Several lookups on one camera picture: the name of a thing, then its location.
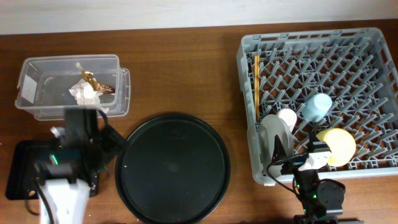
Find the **yellow bowl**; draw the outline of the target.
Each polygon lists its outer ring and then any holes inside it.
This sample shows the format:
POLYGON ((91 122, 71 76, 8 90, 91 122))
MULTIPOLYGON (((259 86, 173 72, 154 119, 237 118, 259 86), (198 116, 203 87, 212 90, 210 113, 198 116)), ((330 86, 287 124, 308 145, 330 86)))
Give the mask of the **yellow bowl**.
POLYGON ((354 137, 344 129, 326 129, 320 131, 316 137, 320 141, 326 142, 330 148, 329 166, 341 167, 346 165, 356 152, 354 137))

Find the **white tissue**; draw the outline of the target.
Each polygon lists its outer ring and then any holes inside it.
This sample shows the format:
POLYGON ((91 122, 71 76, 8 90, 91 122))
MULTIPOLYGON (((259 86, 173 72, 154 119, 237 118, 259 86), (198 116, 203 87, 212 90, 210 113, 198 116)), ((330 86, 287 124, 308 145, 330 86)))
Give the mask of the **white tissue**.
POLYGON ((103 94, 94 88, 84 79, 73 85, 69 90, 78 105, 99 105, 100 96, 103 94))

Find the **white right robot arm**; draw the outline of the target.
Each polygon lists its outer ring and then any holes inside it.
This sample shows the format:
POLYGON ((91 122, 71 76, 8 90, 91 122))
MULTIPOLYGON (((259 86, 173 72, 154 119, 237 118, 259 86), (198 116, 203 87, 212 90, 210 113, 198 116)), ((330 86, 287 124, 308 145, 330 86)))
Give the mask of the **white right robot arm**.
POLYGON ((343 213, 342 204, 346 187, 333 179, 320 179, 318 170, 326 166, 331 155, 327 143, 310 134, 308 151, 287 156, 282 141, 274 138, 274 155, 266 168, 267 176, 292 192, 303 207, 302 215, 293 217, 294 224, 338 223, 343 213), (278 181, 270 172, 272 166, 281 166, 282 172, 290 172, 294 178, 292 188, 278 181))

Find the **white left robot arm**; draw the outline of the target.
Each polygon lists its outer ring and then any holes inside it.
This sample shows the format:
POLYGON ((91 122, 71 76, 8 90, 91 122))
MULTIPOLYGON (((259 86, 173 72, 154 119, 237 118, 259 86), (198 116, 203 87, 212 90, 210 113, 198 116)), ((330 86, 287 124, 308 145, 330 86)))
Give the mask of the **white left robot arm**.
POLYGON ((51 128, 49 155, 34 162, 41 223, 82 223, 99 171, 126 145, 101 109, 67 109, 64 122, 51 128))

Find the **grey plate with food scraps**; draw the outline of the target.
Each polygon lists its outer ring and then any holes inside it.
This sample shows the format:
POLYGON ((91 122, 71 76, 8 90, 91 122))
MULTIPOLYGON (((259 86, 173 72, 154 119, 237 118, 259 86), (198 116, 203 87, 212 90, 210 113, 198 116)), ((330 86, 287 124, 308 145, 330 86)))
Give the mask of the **grey plate with food scraps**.
POLYGON ((278 135, 283 147, 290 157, 294 154, 293 135, 287 124, 274 114, 269 114, 261 121, 259 126, 259 138, 261 148, 261 162, 263 173, 267 176, 267 166, 272 163, 274 152, 274 138, 278 135))

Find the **light blue cup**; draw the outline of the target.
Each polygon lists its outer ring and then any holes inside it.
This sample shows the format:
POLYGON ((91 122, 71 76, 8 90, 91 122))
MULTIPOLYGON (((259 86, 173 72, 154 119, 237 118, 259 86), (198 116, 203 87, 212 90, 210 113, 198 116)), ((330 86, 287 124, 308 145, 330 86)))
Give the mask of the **light blue cup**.
POLYGON ((325 93, 313 95, 302 110, 302 116, 310 122, 319 122, 325 117, 332 106, 331 98, 325 93))

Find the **pink cup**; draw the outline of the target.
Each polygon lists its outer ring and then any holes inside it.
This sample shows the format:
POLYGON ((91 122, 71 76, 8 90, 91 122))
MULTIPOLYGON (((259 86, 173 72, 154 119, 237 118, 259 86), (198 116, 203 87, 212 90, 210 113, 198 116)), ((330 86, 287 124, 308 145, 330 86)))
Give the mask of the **pink cup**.
POLYGON ((281 120, 283 120, 287 126, 289 127, 290 131, 293 132, 294 127, 297 122, 297 114, 295 111, 289 108, 281 109, 276 114, 281 120))

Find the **wooden chopstick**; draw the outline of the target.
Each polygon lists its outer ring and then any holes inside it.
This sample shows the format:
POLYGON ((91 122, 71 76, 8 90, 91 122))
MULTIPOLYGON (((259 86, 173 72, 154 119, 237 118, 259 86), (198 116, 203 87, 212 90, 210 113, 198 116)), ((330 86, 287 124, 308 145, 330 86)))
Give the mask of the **wooden chopstick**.
POLYGON ((258 116, 259 116, 259 109, 258 109, 258 62, 259 62, 259 56, 255 55, 254 56, 254 109, 256 113, 256 122, 258 122, 258 116))
POLYGON ((258 72, 258 100, 259 100, 259 72, 258 72))

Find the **gold snack wrapper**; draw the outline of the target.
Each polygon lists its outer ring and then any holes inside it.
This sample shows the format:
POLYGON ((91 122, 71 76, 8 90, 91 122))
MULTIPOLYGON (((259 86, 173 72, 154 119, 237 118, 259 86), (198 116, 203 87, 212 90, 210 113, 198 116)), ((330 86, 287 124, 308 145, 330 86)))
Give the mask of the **gold snack wrapper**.
POLYGON ((88 82, 95 91, 98 91, 98 92, 104 93, 104 94, 115 94, 115 92, 116 92, 115 88, 98 83, 95 80, 93 73, 83 70, 81 72, 81 75, 82 75, 84 81, 88 82))

